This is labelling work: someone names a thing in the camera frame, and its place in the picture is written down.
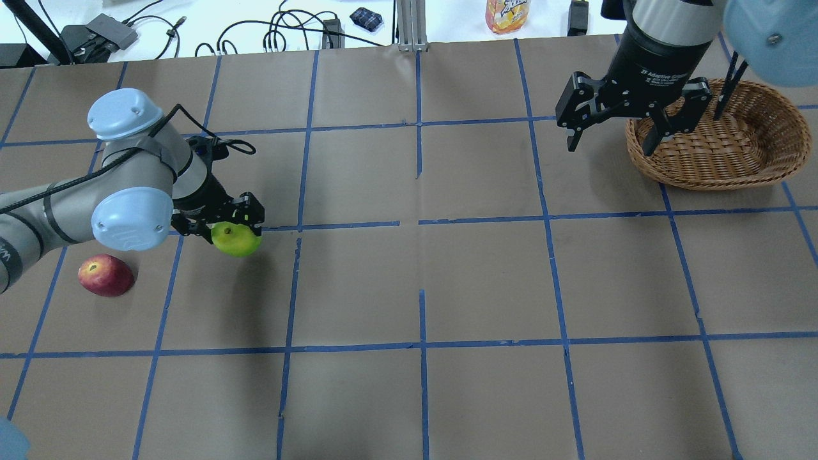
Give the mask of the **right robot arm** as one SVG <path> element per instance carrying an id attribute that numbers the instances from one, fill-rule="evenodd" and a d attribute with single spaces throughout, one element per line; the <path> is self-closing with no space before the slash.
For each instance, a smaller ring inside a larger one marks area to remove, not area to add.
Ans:
<path id="1" fill-rule="evenodd" d="M 816 85 L 815 1 L 605 1 L 601 15 L 626 27 L 604 78 L 576 71 L 560 96 L 556 123 L 569 130 L 570 151 L 596 123 L 649 118 L 642 149 L 652 155 L 695 129 L 712 101 L 719 118 L 747 68 L 775 86 Z M 714 97 L 693 71 L 719 33 L 734 55 Z"/>

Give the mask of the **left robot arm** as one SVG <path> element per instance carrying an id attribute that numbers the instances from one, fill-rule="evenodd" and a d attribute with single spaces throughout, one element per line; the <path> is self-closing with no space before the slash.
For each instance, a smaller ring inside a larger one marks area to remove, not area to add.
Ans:
<path id="1" fill-rule="evenodd" d="M 188 137 L 137 88 L 120 88 L 91 106 L 88 125 L 102 142 L 99 170 L 2 194 L 1 282 L 13 286 L 55 249 L 97 241 L 119 251 L 158 247 L 171 231 L 212 243 L 220 222 L 261 236 L 264 206 L 251 192 L 229 195 L 213 174 L 229 150 L 253 155 L 254 146 L 222 139 L 206 128 Z"/>

